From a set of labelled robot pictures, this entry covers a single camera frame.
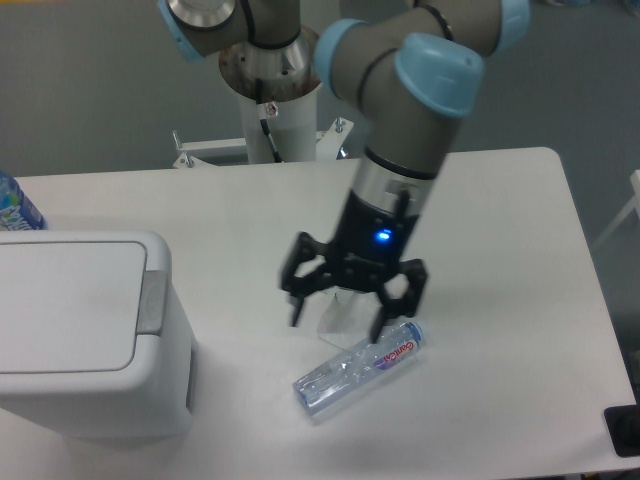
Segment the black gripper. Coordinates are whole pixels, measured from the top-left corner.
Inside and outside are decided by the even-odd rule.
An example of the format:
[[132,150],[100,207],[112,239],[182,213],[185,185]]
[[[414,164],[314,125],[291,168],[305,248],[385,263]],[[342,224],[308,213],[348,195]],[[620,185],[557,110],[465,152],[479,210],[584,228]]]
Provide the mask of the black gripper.
[[[428,271],[421,259],[401,259],[418,216],[409,212],[410,194],[402,191],[389,211],[375,207],[351,191],[328,246],[299,232],[280,271],[280,289],[292,305],[290,326],[298,325],[306,299],[334,285],[357,292],[375,292],[379,308],[369,330],[376,344],[382,330],[401,316],[418,310]],[[326,259],[303,276],[297,270],[317,257]],[[390,296],[386,283],[397,275],[407,281],[402,295]]]

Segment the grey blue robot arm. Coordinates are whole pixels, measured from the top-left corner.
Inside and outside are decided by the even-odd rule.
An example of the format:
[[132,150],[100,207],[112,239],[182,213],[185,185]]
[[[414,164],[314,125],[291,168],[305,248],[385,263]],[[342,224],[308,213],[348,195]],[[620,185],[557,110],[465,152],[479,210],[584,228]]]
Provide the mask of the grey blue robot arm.
[[253,163],[316,156],[315,95],[329,90],[370,121],[336,231],[296,237],[280,273],[295,313],[332,287],[379,301],[369,337],[416,314],[428,273],[403,253],[461,123],[484,59],[527,32],[526,1],[414,1],[381,23],[341,19],[316,33],[297,1],[162,1],[181,54],[217,56],[241,99]]

